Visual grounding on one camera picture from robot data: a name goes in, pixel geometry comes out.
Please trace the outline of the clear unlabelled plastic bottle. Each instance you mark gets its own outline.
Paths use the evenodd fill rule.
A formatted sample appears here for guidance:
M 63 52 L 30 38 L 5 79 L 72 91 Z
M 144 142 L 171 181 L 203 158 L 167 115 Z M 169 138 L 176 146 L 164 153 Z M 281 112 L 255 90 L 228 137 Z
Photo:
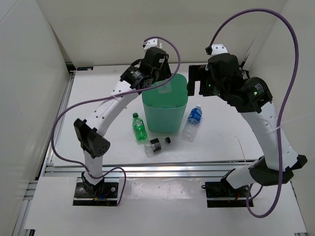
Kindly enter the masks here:
M 157 88 L 157 92 L 159 94 L 165 94 L 165 93 L 170 93 L 172 91 L 172 86 L 171 83 L 166 83 L 162 86 L 163 83 L 165 83 L 167 80 L 163 80 L 163 81 L 158 81 L 156 82 L 158 88 Z

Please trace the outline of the dark blue label bottle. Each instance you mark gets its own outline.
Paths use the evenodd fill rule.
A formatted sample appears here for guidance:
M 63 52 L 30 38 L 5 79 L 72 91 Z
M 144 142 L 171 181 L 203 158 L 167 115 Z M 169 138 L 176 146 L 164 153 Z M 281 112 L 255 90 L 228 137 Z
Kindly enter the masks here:
M 202 117 L 202 106 L 198 104 L 191 111 L 182 131 L 182 139 L 187 142 L 193 142 L 197 134 Z

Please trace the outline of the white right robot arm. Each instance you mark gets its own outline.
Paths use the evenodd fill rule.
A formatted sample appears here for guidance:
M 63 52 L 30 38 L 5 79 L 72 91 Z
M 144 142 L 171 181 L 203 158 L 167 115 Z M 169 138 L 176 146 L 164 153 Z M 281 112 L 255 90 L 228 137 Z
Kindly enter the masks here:
M 235 55 L 223 53 L 209 58 L 206 65 L 189 66 L 189 96 L 194 95 L 196 81 L 200 82 L 200 95 L 218 96 L 236 108 L 263 151 L 257 161 L 229 171 L 220 180 L 224 195 L 231 197 L 239 188 L 252 183 L 277 185 L 279 176 L 286 184 L 293 178 L 294 170 L 307 163 L 306 156 L 293 150 L 284 133 L 277 135 L 278 117 L 267 84 L 259 77 L 244 79 Z

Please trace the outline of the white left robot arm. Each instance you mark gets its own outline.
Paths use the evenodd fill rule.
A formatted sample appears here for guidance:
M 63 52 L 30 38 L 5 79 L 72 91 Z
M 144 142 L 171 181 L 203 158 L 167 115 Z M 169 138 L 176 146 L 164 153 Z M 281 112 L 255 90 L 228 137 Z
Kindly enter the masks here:
M 136 60 L 120 76 L 110 99 L 102 102 L 86 119 L 78 118 L 74 122 L 87 167 L 82 173 L 83 186 L 89 195 L 98 197 L 104 191 L 102 162 L 104 154 L 110 148 L 110 142 L 104 135 L 109 126 L 121 111 L 138 97 L 141 89 L 171 77 L 168 57 L 167 52 L 162 49 L 149 48 L 143 59 Z

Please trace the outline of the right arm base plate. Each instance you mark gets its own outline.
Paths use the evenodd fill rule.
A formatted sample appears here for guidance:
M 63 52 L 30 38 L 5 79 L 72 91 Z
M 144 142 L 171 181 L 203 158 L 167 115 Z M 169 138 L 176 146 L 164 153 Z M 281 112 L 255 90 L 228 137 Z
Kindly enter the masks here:
M 206 192 L 207 208 L 246 207 L 248 185 L 228 190 L 221 182 L 205 182 L 201 186 Z

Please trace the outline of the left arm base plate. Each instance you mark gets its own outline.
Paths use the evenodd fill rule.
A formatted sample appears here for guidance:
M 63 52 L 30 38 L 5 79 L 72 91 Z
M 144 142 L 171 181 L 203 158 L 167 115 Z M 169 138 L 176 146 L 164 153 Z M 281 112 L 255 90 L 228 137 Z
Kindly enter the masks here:
M 104 179 L 102 184 L 89 188 L 77 178 L 72 205 L 115 207 L 118 203 L 119 179 Z

